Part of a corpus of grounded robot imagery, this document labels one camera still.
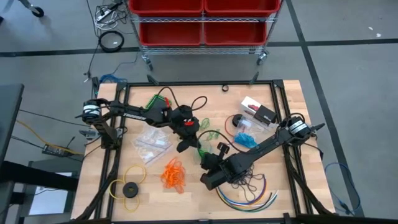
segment desk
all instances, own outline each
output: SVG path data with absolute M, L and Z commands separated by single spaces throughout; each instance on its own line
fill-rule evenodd
M 303 97 L 300 82 L 298 80 L 284 81 L 285 92 L 289 101 L 291 113 L 299 112 L 304 114 L 306 122 L 310 123 L 307 106 Z M 99 88 L 98 98 L 106 98 L 114 100 L 116 84 L 102 84 Z M 192 101 L 201 95 L 208 97 L 205 107 L 195 111 L 194 116 L 199 120 L 204 118 L 210 119 L 210 127 L 208 129 L 221 129 L 224 133 L 224 121 L 231 115 L 238 113 L 239 104 L 245 96 L 250 96 L 262 103 L 264 106 L 273 109 L 270 85 L 229 85 L 229 91 L 223 93 L 220 85 L 200 85 L 200 86 L 172 86 L 175 96 L 180 105 L 190 105 Z M 134 86 L 130 89 L 128 103 L 134 106 L 144 106 L 160 90 L 159 86 Z M 168 99 L 172 99 L 169 91 L 165 90 L 162 95 Z M 279 107 L 284 114 L 282 102 L 279 100 Z M 135 151 L 133 141 L 142 131 L 143 122 L 127 119 L 126 127 L 128 132 L 123 137 L 123 146 L 121 151 L 121 160 L 119 163 L 119 178 L 122 177 L 124 171 L 133 164 L 142 164 L 141 159 Z M 268 155 L 255 162 L 254 173 L 264 173 L 267 178 L 267 195 L 270 192 L 279 190 L 279 196 L 275 203 L 266 210 L 257 213 L 243 213 L 232 210 L 227 207 L 217 197 L 215 190 L 208 191 L 200 180 L 203 170 L 200 168 L 197 159 L 196 150 L 194 148 L 187 149 L 179 154 L 175 147 L 178 144 L 177 136 L 171 136 L 173 141 L 172 149 L 159 160 L 147 167 L 147 177 L 140 185 L 139 198 L 141 204 L 134 213 L 128 213 L 123 209 L 121 200 L 114 201 L 114 210 L 112 221 L 144 221 L 144 220 L 199 220 L 199 219 L 240 219 L 240 218 L 275 218 L 282 217 L 285 212 L 294 216 L 292 196 L 290 193 L 289 183 L 287 180 L 287 172 L 281 147 L 272 151 Z M 222 141 L 212 140 L 213 149 Z M 307 141 L 309 144 L 316 145 L 314 139 Z M 100 142 L 89 145 L 86 154 L 96 148 Z M 113 162 L 114 152 L 111 154 L 109 168 Z M 165 165 L 173 157 L 177 156 L 186 170 L 186 186 L 185 193 L 179 195 L 174 189 L 164 189 L 160 181 L 160 175 L 164 171 Z M 98 189 L 100 182 L 101 167 L 104 159 L 104 150 L 99 149 L 90 154 L 84 161 L 81 175 L 76 192 L 75 204 L 73 207 L 72 218 L 79 216 L 86 206 L 91 202 L 94 194 Z M 319 201 L 330 211 L 334 212 L 333 202 L 323 171 L 322 162 L 318 151 L 309 146 L 302 146 L 302 163 L 307 184 L 312 192 L 317 196 Z M 131 170 L 126 179 L 130 181 L 138 181 L 141 176 L 141 170 Z M 227 196 L 244 200 L 244 192 L 242 190 L 234 190 L 229 184 L 221 186 Z M 302 193 L 298 188 L 299 202 L 302 212 L 305 211 L 303 205 Z M 116 195 L 122 195 L 122 185 L 117 184 Z M 109 195 L 106 192 L 103 200 L 102 217 L 106 214 L 106 206 Z M 128 207 L 135 206 L 135 199 L 127 200 Z

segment power strip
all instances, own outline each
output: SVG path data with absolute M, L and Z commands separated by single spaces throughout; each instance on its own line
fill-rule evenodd
M 107 17 L 107 16 L 108 16 L 109 14 L 111 14 L 113 11 L 114 11 L 114 10 L 107 9 L 107 10 L 104 12 L 104 15 L 103 15 L 103 16 L 98 16 L 98 17 L 96 18 L 97 22 L 101 22 L 101 20 L 103 20 L 105 17 Z

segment blue object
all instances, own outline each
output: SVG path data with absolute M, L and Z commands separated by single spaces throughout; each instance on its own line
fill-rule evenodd
M 234 142 L 241 144 L 242 146 L 253 148 L 257 146 L 257 143 L 254 141 L 254 138 L 246 133 L 238 133 L 234 136 Z
M 99 79 L 99 83 L 106 83 L 106 82 L 110 82 L 110 83 L 127 82 L 127 79 L 118 78 L 112 74 L 107 74 L 107 75 L 101 76 L 101 78 Z
M 332 165 L 339 165 L 340 167 L 344 167 L 344 168 L 346 169 L 346 171 L 347 171 L 347 173 L 348 173 L 348 177 L 349 177 L 349 182 L 350 182 L 351 186 L 353 186 L 354 191 L 355 191 L 356 195 L 358 196 L 358 205 L 357 205 L 352 211 L 349 210 L 349 209 L 346 209 L 346 210 L 342 210 L 342 209 L 340 209 L 340 208 L 336 208 L 336 209 L 339 210 L 339 211 L 341 211 L 341 212 L 345 212 L 347 215 L 348 215 L 349 213 L 351 213 L 351 214 L 354 215 L 355 211 L 357 211 L 357 209 L 359 209 L 359 207 L 361 206 L 361 197 L 359 197 L 359 193 L 358 193 L 358 191 L 356 191 L 356 188 L 355 188 L 355 186 L 354 186 L 354 181 L 353 181 L 353 177 L 352 177 L 352 175 L 351 175 L 351 171 L 349 171 L 349 168 L 348 168 L 346 165 L 344 165 L 344 164 L 341 164 L 341 163 L 339 163 L 339 162 L 332 162 L 332 163 L 329 163 L 328 165 L 326 165 L 326 167 L 325 167 L 325 174 L 326 174 L 326 171 L 328 170 L 328 168 L 329 168 L 330 166 L 332 166 Z M 340 198 L 331 190 L 330 187 L 329 187 L 329 189 L 330 189 L 331 194 L 332 194 L 335 198 L 337 198 L 337 200 L 338 200 L 340 206 L 346 207 L 347 205 L 346 205 L 342 200 L 340 200 Z

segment red storage bin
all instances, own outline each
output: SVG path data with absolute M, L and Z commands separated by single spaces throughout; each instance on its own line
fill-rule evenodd
M 206 22 L 206 45 L 262 45 L 266 42 L 265 22 Z
M 146 46 L 193 46 L 201 44 L 199 22 L 141 22 L 139 36 Z
M 132 13 L 142 17 L 201 16 L 203 0 L 130 0 Z
M 279 0 L 205 0 L 208 16 L 267 17 L 279 10 Z

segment table leg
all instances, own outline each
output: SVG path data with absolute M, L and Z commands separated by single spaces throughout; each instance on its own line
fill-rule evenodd
M 78 185 L 78 179 L 73 177 L 4 161 L 0 169 L 0 182 L 8 180 L 69 191 L 76 191 Z

